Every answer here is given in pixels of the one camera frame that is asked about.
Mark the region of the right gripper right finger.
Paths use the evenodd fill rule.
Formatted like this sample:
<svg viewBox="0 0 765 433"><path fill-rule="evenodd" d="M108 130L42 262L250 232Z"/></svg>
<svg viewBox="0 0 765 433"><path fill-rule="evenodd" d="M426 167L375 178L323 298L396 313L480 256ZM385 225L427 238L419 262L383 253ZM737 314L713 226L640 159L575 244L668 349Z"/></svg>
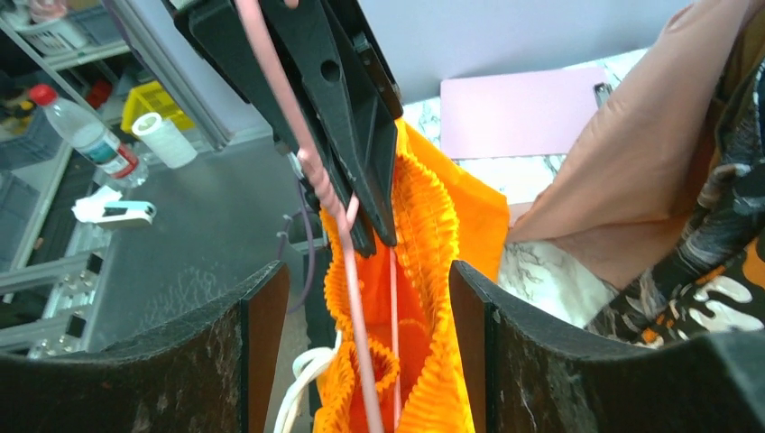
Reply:
<svg viewBox="0 0 765 433"><path fill-rule="evenodd" d="M469 263L452 263L449 289L479 432L764 429L760 331L652 350L569 325Z"/></svg>

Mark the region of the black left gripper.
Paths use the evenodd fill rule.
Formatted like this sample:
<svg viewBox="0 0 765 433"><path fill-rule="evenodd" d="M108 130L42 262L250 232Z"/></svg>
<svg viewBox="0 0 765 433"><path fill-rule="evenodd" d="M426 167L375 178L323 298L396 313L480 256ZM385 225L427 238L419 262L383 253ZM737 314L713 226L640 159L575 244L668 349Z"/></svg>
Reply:
<svg viewBox="0 0 765 433"><path fill-rule="evenodd" d="M357 1L192 1L173 17L193 49L326 177L309 188L359 203L351 230L364 257L397 243L392 176L399 87Z"/></svg>

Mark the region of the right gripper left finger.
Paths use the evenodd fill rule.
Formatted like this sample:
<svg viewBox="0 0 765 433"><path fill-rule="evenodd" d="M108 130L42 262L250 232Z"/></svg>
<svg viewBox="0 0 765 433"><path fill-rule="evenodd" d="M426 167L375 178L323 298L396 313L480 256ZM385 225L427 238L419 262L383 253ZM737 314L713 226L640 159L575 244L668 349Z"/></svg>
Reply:
<svg viewBox="0 0 765 433"><path fill-rule="evenodd" d="M4 432L261 432L290 275L273 262L95 353L1 358Z"/></svg>

